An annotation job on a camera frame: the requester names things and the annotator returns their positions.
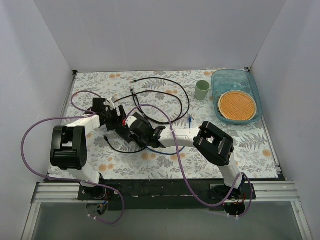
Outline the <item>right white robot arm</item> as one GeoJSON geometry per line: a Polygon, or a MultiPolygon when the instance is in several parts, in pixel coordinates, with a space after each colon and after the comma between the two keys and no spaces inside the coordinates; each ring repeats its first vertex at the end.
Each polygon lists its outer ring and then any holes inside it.
{"type": "Polygon", "coordinates": [[[218,167],[230,198],[237,199],[245,192],[244,178],[237,177],[240,170],[234,160],[234,140],[214,124],[205,121],[198,128],[153,128],[148,120],[136,112],[125,120],[124,126],[129,139],[142,148],[178,146],[197,149],[209,163],[218,167]]]}

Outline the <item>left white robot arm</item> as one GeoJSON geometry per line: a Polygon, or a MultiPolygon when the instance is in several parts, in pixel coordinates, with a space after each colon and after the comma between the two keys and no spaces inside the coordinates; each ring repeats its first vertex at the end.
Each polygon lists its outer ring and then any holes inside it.
{"type": "Polygon", "coordinates": [[[106,126],[108,131],[122,126],[127,117],[124,107],[115,107],[112,99],[94,98],[92,109],[85,116],[67,125],[53,128],[50,164],[68,171],[89,188],[95,200],[106,196],[106,187],[99,183],[102,176],[87,163],[87,136],[94,130],[106,126]]]}

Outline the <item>black network switch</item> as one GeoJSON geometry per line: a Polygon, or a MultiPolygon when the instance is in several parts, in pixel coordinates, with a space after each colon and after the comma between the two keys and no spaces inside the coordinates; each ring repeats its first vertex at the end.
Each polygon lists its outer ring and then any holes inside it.
{"type": "Polygon", "coordinates": [[[115,132],[128,144],[134,141],[134,138],[127,124],[117,127],[115,132]]]}

